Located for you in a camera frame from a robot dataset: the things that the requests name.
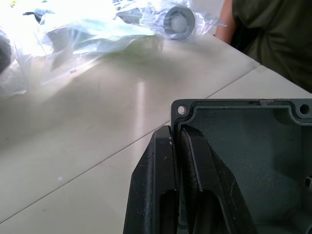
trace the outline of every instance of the plastic bag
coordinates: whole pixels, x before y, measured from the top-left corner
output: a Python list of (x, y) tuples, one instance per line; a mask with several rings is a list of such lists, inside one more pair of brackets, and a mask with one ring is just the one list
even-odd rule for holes
[(38, 46), (32, 23), (32, 18), (24, 18), (0, 1), (0, 98), (22, 94), (28, 87)]
[(0, 98), (23, 93), (27, 82), (18, 63), (11, 7), (0, 2)]
[(109, 53), (122, 52), (134, 40), (153, 38), (150, 29), (116, 19), (112, 2), (102, 0), (54, 2), (53, 14), (45, 14), (39, 26), (39, 38), (47, 57), (42, 67), (42, 83), (72, 74), (77, 69)]
[(151, 29), (166, 38), (182, 40), (206, 34), (223, 25), (218, 17), (195, 10), (188, 0), (121, 0), (115, 2), (124, 22)]

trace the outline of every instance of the white table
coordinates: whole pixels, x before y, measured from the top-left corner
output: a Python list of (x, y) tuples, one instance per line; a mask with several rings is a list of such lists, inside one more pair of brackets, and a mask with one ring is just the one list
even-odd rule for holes
[[(312, 95), (260, 66), (210, 98), (312, 98)], [(3, 222), (0, 233), (122, 233), (131, 173), (151, 136), (152, 133), (137, 140)]]
[(1, 101), (0, 223), (165, 124), (174, 100), (207, 98), (257, 66), (207, 35)]

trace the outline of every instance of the screw hole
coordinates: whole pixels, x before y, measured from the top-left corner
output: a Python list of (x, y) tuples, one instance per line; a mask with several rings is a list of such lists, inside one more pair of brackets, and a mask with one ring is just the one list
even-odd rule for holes
[(306, 104), (303, 104), (302, 106), (300, 106), (300, 113), (303, 115), (307, 115), (310, 111), (310, 107)]
[(179, 106), (179, 108), (177, 109), (177, 112), (179, 113), (179, 115), (185, 115), (186, 114), (185, 106)]

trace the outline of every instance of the human arm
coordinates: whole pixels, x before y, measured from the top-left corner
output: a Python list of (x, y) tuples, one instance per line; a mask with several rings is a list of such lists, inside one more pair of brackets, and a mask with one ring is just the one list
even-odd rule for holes
[(223, 21), (226, 27), (218, 26), (215, 36), (225, 43), (230, 44), (236, 29), (236, 23), (233, 17), (233, 0), (224, 1), (220, 19)]

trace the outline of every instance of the gray cylindrical part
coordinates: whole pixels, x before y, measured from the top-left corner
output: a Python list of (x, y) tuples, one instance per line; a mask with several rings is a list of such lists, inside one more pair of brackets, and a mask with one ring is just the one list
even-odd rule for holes
[(312, 216), (305, 211), (295, 211), (290, 216), (291, 223), (302, 234), (312, 233)]
[(171, 39), (186, 39), (195, 28), (195, 17), (191, 9), (183, 6), (172, 7), (163, 19), (164, 31)]

